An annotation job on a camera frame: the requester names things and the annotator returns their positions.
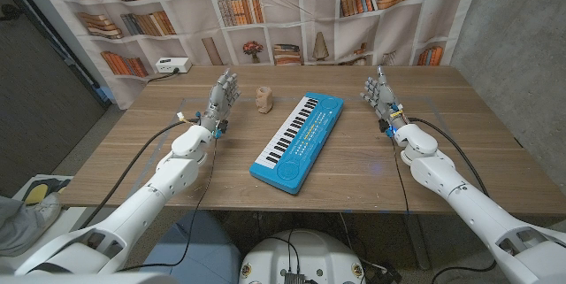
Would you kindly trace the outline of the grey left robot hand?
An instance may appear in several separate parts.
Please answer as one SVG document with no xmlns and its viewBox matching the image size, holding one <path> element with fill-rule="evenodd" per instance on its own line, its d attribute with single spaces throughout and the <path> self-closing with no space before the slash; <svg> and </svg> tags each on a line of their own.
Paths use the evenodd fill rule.
<svg viewBox="0 0 566 284">
<path fill-rule="evenodd" d="M 210 90 L 209 102 L 200 125 L 211 132 L 215 131 L 222 121 L 228 119 L 230 110 L 240 95 L 238 75 L 226 68 Z"/>
</svg>

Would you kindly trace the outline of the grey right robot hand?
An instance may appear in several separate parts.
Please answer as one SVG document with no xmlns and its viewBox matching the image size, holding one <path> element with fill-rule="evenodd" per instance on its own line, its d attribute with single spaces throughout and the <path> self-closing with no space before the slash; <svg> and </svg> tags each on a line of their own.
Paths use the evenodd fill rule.
<svg viewBox="0 0 566 284">
<path fill-rule="evenodd" d="M 377 77 L 369 77 L 363 88 L 364 92 L 360 97 L 375 110 L 381 133 L 393 137 L 398 129 L 409 123 L 404 116 L 402 104 L 387 83 L 381 65 L 377 67 Z"/>
</svg>

